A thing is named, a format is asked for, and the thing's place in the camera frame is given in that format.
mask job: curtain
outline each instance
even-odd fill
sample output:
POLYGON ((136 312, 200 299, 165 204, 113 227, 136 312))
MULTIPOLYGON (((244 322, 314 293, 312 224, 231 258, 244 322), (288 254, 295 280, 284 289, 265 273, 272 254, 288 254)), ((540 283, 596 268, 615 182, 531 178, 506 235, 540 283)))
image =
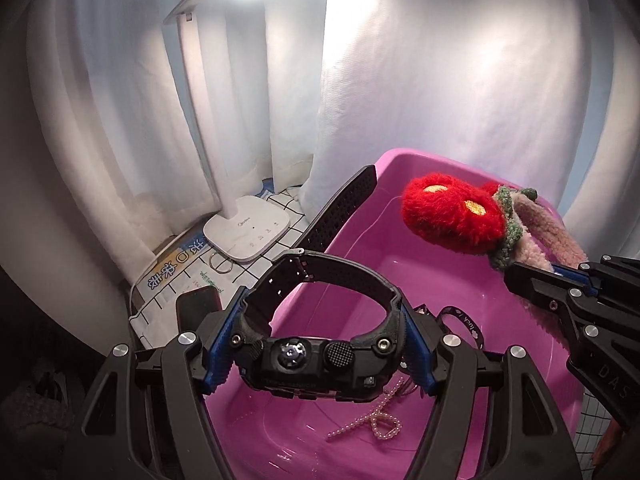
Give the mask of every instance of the curtain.
MULTIPOLYGON (((217 210, 180 0, 36 0, 34 102, 58 168, 130 280, 217 210)), ((609 0, 202 0, 235 196, 303 184, 313 218, 394 147, 535 187, 594 258, 637 255, 638 42, 609 0)))

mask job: silver screw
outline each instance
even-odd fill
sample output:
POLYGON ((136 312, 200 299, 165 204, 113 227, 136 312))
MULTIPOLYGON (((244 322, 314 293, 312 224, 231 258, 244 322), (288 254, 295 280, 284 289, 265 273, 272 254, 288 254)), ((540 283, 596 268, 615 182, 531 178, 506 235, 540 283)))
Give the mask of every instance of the silver screw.
POLYGON ((600 331, 595 325, 587 325, 586 327, 584 327, 584 333, 589 337, 596 337, 600 333, 600 331))
POLYGON ((129 347, 124 343, 116 345, 113 347, 113 355, 116 357, 124 357, 129 353, 129 347))
POLYGON ((383 352, 389 350, 390 346, 391 341, 389 341, 389 339, 382 338, 380 341, 378 341, 378 349, 382 350, 383 352))
POLYGON ((460 346, 460 338, 455 334, 447 334, 442 338, 442 342, 447 346, 460 346))
POLYGON ((190 345, 196 341, 196 335, 193 332, 182 332, 178 336, 178 343, 181 345, 190 345))
POLYGON ((527 355, 527 351, 522 346, 518 345, 512 346, 509 352, 511 352, 511 355, 517 359, 522 359, 525 355, 527 355))

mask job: red plush toy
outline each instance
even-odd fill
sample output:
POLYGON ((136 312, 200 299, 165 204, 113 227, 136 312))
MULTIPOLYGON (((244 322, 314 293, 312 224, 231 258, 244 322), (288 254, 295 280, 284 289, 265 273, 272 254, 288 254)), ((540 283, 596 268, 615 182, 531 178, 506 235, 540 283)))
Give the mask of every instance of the red plush toy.
POLYGON ((474 187, 453 176, 431 173, 404 190, 402 217, 424 240, 466 254, 485 254, 504 237, 506 220, 492 195, 498 184, 474 187))

